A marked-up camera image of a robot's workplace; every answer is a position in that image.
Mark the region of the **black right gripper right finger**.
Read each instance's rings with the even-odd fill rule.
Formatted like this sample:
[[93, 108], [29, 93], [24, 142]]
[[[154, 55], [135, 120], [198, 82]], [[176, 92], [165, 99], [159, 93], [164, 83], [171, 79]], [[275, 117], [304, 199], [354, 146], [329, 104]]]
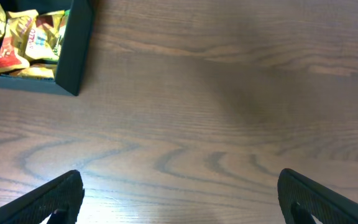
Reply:
[[358, 203], [292, 169], [281, 171], [277, 190], [286, 224], [358, 223]]

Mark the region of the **yellow chocolate cake snack packet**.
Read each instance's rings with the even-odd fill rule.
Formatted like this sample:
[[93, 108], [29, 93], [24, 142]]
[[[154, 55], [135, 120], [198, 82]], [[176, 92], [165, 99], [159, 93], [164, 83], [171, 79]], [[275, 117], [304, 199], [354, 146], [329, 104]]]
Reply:
[[58, 30], [65, 11], [54, 11], [37, 16], [30, 28], [25, 57], [29, 61], [57, 61], [58, 55], [54, 48], [58, 40]]

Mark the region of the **green pandan cake snack packet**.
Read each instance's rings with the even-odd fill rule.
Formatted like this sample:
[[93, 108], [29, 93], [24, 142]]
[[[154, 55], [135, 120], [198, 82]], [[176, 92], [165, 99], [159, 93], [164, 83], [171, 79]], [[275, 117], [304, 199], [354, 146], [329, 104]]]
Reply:
[[60, 21], [57, 43], [53, 49], [53, 52], [55, 53], [56, 56], [59, 56], [60, 52], [62, 50], [62, 45], [63, 45], [63, 40], [64, 40], [64, 36], [65, 36], [65, 31], [66, 31], [69, 15], [70, 15], [70, 10], [65, 11], [64, 15]]

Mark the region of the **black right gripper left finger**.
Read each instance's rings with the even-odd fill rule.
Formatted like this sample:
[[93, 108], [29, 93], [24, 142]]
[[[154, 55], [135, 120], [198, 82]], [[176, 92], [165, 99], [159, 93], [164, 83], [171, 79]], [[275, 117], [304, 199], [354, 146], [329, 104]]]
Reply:
[[0, 223], [75, 224], [85, 196], [80, 172], [70, 170], [0, 207]]

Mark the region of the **orange cracker snack packet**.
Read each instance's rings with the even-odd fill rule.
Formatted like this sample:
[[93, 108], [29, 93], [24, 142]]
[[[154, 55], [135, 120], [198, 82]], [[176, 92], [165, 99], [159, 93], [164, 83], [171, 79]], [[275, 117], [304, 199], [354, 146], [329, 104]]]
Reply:
[[28, 68], [10, 73], [12, 77], [33, 78], [39, 80], [54, 80], [57, 65], [36, 63]]

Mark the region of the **dark green box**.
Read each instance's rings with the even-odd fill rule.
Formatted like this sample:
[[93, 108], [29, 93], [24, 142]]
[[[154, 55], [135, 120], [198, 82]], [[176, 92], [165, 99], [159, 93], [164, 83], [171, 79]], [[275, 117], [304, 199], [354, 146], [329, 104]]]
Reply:
[[78, 95], [98, 3], [95, 0], [0, 0], [2, 8], [13, 12], [35, 9], [43, 14], [63, 9], [70, 10], [55, 79], [36, 80], [1, 75], [0, 88]]

